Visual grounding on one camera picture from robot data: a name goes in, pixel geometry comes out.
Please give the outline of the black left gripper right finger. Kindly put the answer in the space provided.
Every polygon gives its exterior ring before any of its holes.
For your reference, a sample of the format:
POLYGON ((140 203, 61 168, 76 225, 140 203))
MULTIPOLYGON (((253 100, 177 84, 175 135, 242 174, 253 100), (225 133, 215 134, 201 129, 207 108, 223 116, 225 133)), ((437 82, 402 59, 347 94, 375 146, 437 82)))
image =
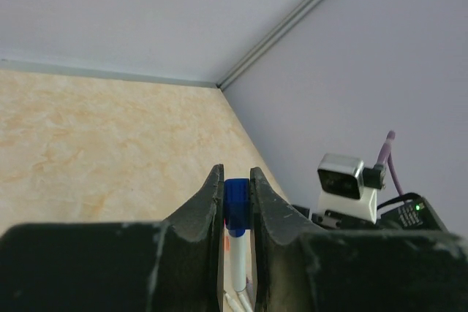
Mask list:
POLYGON ((325 230, 250 171, 256 311, 465 311, 467 241, 441 231, 325 230))

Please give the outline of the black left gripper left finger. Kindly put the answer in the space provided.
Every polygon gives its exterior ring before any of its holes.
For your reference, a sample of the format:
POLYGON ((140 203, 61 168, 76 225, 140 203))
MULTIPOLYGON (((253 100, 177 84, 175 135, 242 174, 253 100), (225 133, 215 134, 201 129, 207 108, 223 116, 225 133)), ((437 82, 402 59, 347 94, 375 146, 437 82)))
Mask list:
POLYGON ((1 236, 3 311, 221 311, 224 167, 161 221, 29 223, 1 236))

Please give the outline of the blue white marker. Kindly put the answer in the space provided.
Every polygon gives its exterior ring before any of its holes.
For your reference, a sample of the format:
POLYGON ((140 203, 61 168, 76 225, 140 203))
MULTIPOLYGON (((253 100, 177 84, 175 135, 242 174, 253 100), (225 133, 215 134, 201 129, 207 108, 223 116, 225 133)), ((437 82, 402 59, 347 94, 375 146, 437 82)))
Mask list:
POLYGON ((230 243, 230 276, 235 292, 242 292, 246 288, 246 258, 247 239, 244 229, 229 229, 230 243))

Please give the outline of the yellow capped marker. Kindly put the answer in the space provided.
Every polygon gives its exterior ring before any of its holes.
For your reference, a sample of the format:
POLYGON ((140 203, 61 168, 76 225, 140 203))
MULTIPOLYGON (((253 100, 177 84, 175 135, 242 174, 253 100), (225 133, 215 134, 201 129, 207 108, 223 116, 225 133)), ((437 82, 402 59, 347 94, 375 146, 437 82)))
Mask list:
POLYGON ((224 291, 224 298, 231 311, 234 312, 252 312, 252 305, 244 292, 237 292, 237 297, 232 297, 228 292, 224 291))

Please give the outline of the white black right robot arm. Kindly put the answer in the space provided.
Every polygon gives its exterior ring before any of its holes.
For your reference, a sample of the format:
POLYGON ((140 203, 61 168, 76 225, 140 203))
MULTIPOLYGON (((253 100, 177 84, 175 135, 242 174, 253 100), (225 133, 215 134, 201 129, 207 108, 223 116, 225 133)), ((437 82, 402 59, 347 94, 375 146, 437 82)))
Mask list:
POLYGON ((309 208, 299 205, 293 207, 308 220, 327 230, 434 230, 448 232, 441 218, 429 201, 421 195, 410 192, 394 197, 379 204, 377 210, 382 210, 390 205, 397 207, 390 209, 377 218, 375 224, 370 221, 354 218, 327 210, 324 214, 312 213, 309 208))

